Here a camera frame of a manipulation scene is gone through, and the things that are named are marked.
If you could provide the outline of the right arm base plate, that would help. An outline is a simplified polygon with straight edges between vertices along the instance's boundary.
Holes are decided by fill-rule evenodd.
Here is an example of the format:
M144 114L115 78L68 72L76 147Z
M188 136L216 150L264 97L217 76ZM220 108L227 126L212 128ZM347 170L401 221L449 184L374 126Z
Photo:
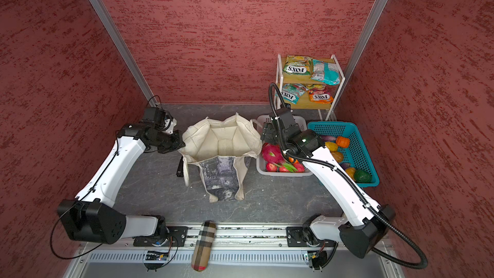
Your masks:
M309 227L286 227L288 247L333 248L336 243L331 240L317 239Z

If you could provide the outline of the pink dragon fruit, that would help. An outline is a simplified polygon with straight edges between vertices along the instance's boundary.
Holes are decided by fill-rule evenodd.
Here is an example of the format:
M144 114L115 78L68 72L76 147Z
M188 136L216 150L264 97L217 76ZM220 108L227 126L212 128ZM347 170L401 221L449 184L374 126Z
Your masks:
M291 157L286 158L278 145L265 143L261 155L266 164L276 164L279 167L278 172L297 172L296 168L293 167L296 160Z

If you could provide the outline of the green avocado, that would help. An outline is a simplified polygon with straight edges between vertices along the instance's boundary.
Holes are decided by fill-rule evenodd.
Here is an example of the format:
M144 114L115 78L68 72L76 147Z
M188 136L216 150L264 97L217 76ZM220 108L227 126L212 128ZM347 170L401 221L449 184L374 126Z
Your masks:
M367 171L357 169L354 174L354 179L357 183L370 184L373 181L373 176Z

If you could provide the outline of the cream canvas tote bag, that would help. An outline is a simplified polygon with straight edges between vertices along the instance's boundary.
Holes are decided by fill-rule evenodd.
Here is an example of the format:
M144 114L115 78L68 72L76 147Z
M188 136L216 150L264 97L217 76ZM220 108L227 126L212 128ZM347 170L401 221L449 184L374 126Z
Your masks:
M188 127L182 139L185 185L190 186L189 167L196 166L209 202L243 201L250 159L257 158L262 148L253 121L239 114L224 121L205 118Z

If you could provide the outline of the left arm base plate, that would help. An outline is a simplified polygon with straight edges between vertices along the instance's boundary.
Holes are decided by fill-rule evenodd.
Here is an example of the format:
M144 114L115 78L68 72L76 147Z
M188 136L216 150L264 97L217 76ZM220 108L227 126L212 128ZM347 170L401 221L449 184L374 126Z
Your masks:
M165 235L134 238L134 247L183 247L189 228L186 226L171 226L166 228Z

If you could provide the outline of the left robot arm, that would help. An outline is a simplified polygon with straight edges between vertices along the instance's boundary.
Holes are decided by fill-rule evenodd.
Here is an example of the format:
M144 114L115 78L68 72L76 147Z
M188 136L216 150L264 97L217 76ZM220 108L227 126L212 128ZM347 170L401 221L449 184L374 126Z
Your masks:
M185 147L181 133L162 131L154 125L128 124L90 182L74 199L57 207L59 222L69 239L111 245L124 238L139 238L151 245L169 241L162 216L127 216L115 210L117 194L137 159L156 151L167 154Z

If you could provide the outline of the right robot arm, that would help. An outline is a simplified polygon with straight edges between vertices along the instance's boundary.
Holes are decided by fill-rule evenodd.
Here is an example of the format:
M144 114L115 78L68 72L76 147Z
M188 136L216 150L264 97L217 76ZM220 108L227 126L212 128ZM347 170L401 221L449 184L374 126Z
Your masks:
M357 186L316 132L301 131L297 124L278 130L276 123L268 122L263 125L261 140L279 145L284 156L301 162L343 210L344 218L313 216L307 226L311 237L341 242L361 259L370 251L379 252L375 246L392 230L396 216L394 209L380 205Z

